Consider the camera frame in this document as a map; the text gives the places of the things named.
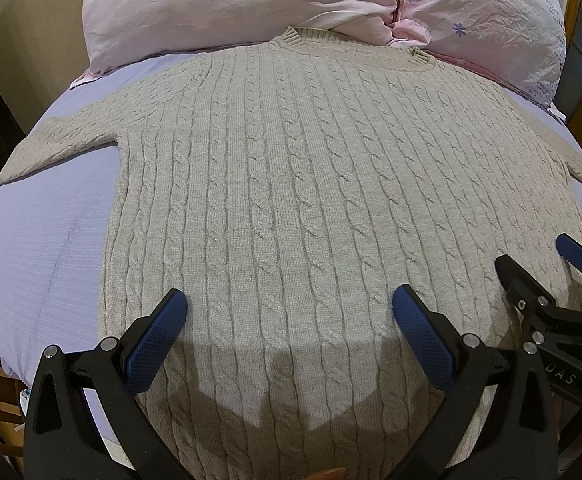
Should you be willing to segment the right pink floral pillow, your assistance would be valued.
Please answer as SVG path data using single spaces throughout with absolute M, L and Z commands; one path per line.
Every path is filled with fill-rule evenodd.
M 393 35 L 551 106 L 566 55 L 559 0 L 399 0 Z

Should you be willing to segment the left pink floral pillow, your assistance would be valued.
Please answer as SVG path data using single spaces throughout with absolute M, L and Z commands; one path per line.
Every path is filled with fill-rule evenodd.
M 166 52 L 256 44 L 288 27 L 386 46 L 398 0 L 82 0 L 89 66 L 76 84 Z

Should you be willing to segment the pink floral pillow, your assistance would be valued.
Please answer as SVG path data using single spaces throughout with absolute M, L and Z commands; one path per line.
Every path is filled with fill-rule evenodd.
M 398 0 L 82 0 L 89 66 L 76 84 L 166 52 L 256 44 L 288 27 L 386 46 Z
M 399 0 L 393 35 L 551 106 L 566 55 L 559 0 Z

